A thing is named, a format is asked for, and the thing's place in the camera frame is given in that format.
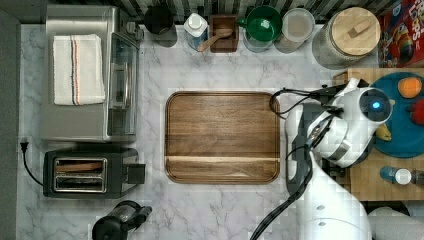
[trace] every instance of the toaster slot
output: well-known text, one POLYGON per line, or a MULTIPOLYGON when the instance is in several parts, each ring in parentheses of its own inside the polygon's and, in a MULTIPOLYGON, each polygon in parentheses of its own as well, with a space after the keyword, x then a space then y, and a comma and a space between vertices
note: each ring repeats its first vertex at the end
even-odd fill
POLYGON ((106 192, 107 160, 105 158, 57 158, 53 188, 56 192, 106 192))

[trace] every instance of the toaster oven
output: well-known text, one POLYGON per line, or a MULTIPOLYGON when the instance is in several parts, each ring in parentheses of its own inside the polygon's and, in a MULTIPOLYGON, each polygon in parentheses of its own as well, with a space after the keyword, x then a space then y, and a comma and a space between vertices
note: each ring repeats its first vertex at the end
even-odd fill
POLYGON ((138 42, 127 32, 132 19, 117 7, 50 5, 40 137, 50 141, 135 141, 138 42), (105 101, 81 106, 54 103, 53 40, 60 35, 96 34, 101 39, 105 101))

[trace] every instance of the toaster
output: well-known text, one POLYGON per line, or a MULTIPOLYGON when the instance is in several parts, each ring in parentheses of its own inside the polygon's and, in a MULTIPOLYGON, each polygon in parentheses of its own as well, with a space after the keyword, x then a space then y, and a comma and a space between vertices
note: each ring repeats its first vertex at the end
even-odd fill
POLYGON ((55 198, 116 199, 145 179, 132 148, 88 145, 50 151, 44 157, 43 194, 55 198))

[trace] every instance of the canister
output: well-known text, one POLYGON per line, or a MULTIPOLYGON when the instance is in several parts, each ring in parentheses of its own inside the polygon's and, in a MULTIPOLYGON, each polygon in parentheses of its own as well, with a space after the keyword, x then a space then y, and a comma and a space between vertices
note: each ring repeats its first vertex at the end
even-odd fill
POLYGON ((334 15, 315 35, 312 53, 325 68, 346 68, 369 54, 380 34, 374 14, 359 7, 348 8, 334 15))
POLYGON ((144 25, 159 45, 172 47, 177 43, 177 29, 174 17, 168 7, 149 7, 144 15, 144 25))
POLYGON ((282 53, 296 51, 314 30, 314 16, 306 9, 293 8, 283 18, 280 37, 274 42, 275 48, 282 53))

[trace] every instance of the blue plate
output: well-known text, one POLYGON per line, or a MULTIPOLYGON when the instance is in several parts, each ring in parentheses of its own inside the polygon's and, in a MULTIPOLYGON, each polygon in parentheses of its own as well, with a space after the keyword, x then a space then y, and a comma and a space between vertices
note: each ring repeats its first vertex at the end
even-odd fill
POLYGON ((414 124, 409 112, 406 111, 408 106, 424 98, 423 91, 415 98, 403 98, 399 93, 398 83, 407 77, 417 77, 424 83, 424 79, 419 75, 399 72, 388 74, 371 85, 383 90, 390 99, 396 101, 392 116, 386 122, 387 128, 392 133, 392 141, 385 142, 377 138, 375 147, 380 152, 397 158, 411 158, 424 153, 424 126, 414 124))

